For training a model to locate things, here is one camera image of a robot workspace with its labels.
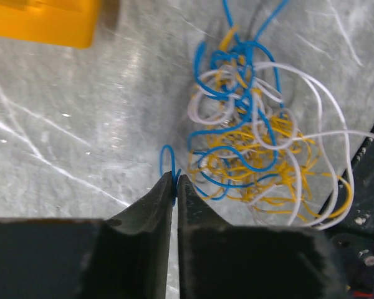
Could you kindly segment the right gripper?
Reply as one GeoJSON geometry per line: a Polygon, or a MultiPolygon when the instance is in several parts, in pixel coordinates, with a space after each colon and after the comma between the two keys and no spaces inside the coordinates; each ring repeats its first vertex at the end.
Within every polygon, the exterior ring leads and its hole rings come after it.
{"type": "Polygon", "coordinates": [[[321,298],[374,298],[374,138],[352,158],[355,194],[346,218],[320,233],[321,298]]]}

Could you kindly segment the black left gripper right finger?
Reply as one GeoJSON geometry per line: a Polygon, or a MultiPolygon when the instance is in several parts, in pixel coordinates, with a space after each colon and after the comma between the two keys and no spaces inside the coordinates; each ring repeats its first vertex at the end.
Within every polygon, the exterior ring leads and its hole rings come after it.
{"type": "Polygon", "coordinates": [[[335,250],[321,231],[232,225],[178,181],[181,298],[347,298],[335,250]]]}

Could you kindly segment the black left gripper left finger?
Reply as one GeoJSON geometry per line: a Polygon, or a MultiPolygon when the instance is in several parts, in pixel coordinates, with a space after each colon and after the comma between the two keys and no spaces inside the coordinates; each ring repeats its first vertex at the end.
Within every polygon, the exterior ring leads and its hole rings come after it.
{"type": "Polygon", "coordinates": [[[107,219],[0,218],[0,298],[164,298],[171,173],[107,219]]]}

